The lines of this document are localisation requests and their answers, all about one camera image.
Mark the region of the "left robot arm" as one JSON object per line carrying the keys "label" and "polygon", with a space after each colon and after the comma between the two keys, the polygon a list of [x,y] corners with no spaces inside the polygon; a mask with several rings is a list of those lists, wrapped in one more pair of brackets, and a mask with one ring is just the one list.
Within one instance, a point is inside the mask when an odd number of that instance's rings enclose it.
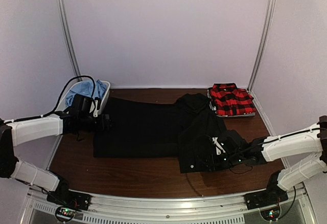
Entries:
{"label": "left robot arm", "polygon": [[1,177],[13,178],[53,192],[63,206],[70,205],[73,193],[61,186],[59,176],[20,160],[14,148],[20,144],[51,136],[78,134],[80,131],[106,131],[109,115],[102,114],[108,95],[103,99],[75,95],[71,106],[38,117],[1,121]]}

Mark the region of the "white plastic basin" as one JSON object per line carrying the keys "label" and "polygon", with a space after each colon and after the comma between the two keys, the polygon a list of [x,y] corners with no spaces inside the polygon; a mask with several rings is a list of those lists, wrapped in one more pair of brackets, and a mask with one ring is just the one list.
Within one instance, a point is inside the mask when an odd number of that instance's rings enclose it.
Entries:
{"label": "white plastic basin", "polygon": [[[107,91],[106,91],[106,93],[105,93],[105,96],[104,96],[103,99],[101,100],[101,106],[100,106],[100,108],[99,108],[98,115],[100,115],[100,114],[102,113],[102,111],[103,111],[103,109],[104,109],[104,107],[105,107],[105,105],[106,105],[106,102],[107,102],[107,100],[108,100],[108,98],[109,98],[109,93],[110,93],[110,83],[109,83],[108,81],[105,81],[105,80],[101,80],[101,81],[103,81],[103,82],[105,82],[105,83],[108,84],[108,89],[107,89]],[[72,87],[73,85],[70,85],[69,89],[68,89],[67,91],[65,91],[64,94],[62,95],[62,97],[61,97],[61,99],[60,99],[60,101],[59,101],[59,105],[58,105],[58,107],[56,108],[56,111],[64,111],[66,108],[68,108],[68,106],[65,104],[65,98],[66,98],[66,95],[67,95],[68,91],[71,89],[71,87]],[[94,103],[91,102],[91,108],[90,108],[90,111],[93,111],[93,110],[94,110]]]}

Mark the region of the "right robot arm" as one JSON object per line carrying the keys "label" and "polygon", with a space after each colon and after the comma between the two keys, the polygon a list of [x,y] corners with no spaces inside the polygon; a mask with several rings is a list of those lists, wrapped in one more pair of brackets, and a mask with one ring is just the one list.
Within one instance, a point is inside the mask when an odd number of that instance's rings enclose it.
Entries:
{"label": "right robot arm", "polygon": [[326,173],[326,116],[305,129],[274,137],[254,139],[247,143],[235,130],[227,130],[219,137],[200,136],[194,143],[201,165],[217,169],[232,169],[243,164],[249,167],[292,155],[308,156],[287,169],[271,175],[262,193],[266,204],[273,204],[295,185]]}

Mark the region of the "black long sleeve shirt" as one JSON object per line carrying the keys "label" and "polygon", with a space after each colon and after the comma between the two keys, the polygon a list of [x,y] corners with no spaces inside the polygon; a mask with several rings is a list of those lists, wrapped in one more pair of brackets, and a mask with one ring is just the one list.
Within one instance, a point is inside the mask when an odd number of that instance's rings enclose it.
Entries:
{"label": "black long sleeve shirt", "polygon": [[104,108],[112,128],[94,135],[95,158],[149,159],[176,157],[181,173],[202,170],[194,143],[200,136],[219,137],[222,118],[203,94],[185,94],[173,104],[154,104],[111,97]]}

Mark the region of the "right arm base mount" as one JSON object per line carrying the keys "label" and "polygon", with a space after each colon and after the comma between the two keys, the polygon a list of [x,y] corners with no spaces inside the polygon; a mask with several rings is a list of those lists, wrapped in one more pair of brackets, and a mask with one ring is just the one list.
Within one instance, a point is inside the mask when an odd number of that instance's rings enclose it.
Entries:
{"label": "right arm base mount", "polygon": [[277,171],[270,176],[265,190],[244,195],[248,210],[276,205],[281,201],[288,200],[287,192],[277,186],[277,179],[280,172],[281,171]]}

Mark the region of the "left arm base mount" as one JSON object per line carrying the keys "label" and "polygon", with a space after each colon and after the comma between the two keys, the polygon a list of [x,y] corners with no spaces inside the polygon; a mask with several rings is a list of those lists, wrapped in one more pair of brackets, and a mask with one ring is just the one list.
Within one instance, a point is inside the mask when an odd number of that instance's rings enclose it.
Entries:
{"label": "left arm base mount", "polygon": [[72,191],[66,179],[58,176],[59,184],[54,191],[43,190],[47,194],[47,201],[77,211],[87,211],[91,196],[86,193]]}

